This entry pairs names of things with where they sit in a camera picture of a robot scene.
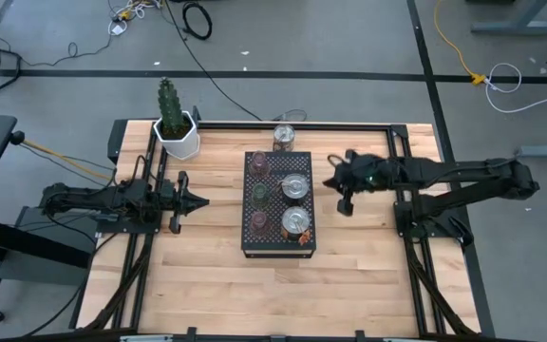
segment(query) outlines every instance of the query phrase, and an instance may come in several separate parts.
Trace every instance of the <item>green plant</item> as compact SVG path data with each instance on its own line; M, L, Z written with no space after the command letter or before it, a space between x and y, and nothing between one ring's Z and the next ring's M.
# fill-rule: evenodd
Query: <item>green plant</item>
M182 139L189 130L189 122L180 110L177 90L170 80L162 78L158 90L160 103L161 125L160 133L166 138Z

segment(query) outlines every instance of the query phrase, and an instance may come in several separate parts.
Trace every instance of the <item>potted cactus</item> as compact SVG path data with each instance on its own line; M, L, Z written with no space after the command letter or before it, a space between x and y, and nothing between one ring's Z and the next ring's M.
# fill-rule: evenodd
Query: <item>potted cactus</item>
M187 111L180 110L179 96L167 78L161 79L158 91L161 118L153 129L169 155L187 160L199 152L198 128Z

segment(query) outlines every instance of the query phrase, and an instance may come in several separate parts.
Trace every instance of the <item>hexagonal white pot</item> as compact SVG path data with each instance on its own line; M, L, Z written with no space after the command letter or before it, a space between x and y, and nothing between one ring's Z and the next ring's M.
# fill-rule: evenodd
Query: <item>hexagonal white pot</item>
M199 134L194 119L188 111L183 110L182 114L191 122L191 129L180 140L165 140L161 137L160 123L161 118L153 124L153 130L156 131L161 145L166 149L169 155L182 161L195 157L199 152Z

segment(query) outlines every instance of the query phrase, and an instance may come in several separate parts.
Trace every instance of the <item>gray floor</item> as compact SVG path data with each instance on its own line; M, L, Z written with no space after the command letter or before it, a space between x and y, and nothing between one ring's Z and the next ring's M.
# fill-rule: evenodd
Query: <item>gray floor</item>
M547 37L469 32L472 21L507 18L527 2L506 8L445 1L440 24L474 71L488 73L494 64L508 62L525 75L538 76L543 67L547 72ZM435 0L417 1L434 72L463 75L455 52L434 29L434 4ZM215 21L213 37L203 43L191 38L188 42L211 70L423 72L404 1L220 0L205 6ZM104 44L107 12L104 0L14 0L0 25L0 36L28 60L51 62L65 56L70 41L78 44L80 52ZM146 14L114 38L110 49L62 62L56 69L198 69L161 15L151 9ZM541 17L547 19L547 8ZM174 82L183 106L197 105L205 119L250 119L208 80ZM217 82L263 118L302 108L311 121L434 122L425 83ZM106 162L107 134L114 119L158 115L157 84L157 78L21 78L0 93L0 114L16 116L18 129L29 139L65 154ZM521 144L547 143L547 104L505 115L489 106L482 87L441 83L438 89L458 160L507 157ZM545 97L547 85L525 85L510 96L494 94L494 101L515 108ZM497 335L547 341L547 160L525 162L540 182L540 192L521 202L492 199L471 206L469 213ZM0 162L0 221L13 222L23 205L36 205L41 189L56 181L90 185L24 149L9 148ZM38 326L72 293L72 287L4 282L0 308L9 319L0 324L0 336ZM51 300L43 300L43 294ZM63 331L66 321L68 313L48 331Z

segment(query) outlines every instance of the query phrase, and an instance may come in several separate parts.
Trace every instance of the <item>metal can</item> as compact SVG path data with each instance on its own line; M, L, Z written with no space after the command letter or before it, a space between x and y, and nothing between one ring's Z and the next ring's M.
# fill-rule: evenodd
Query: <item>metal can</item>
M256 151L251 156L248 172L254 177L266 177L270 174L270 165L264 152Z
M282 236L298 241L310 228L310 216L301 207L288 208L282 215Z
M291 174L282 181L282 193L284 201L291 206L303 203L310 187L308 180L301 175Z
M257 183L253 187L253 194L251 195L251 204L256 210L265 209L270 202L270 191L267 185L263 183Z
M270 224L267 220L267 214L262 211L256 211L251 216L250 223L251 232L258 236L263 237L270 229Z
M289 124L279 124L273 130L273 151L291 152L294 148L294 129Z

